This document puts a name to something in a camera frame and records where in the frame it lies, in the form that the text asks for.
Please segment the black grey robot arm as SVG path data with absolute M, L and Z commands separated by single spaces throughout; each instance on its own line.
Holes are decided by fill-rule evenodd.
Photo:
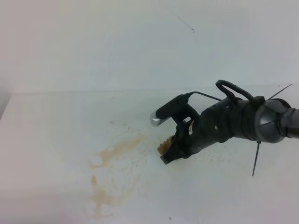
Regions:
M 187 159 L 201 150 L 231 138 L 278 143 L 284 138 L 299 137 L 299 111 L 274 96 L 252 96 L 225 80 L 216 82 L 226 97 L 202 113 L 191 107 L 194 92 L 181 94 L 157 109 L 150 117 L 153 126 L 171 118 L 176 123 L 175 134 L 157 148 L 164 164 Z

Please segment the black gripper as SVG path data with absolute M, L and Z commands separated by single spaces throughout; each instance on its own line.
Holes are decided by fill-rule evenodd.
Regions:
M 160 156 L 165 165 L 178 159 L 187 159 L 199 153 L 208 146 L 207 138 L 203 135 L 200 120 L 183 121 L 177 124 L 175 136 L 171 140 L 169 153 Z

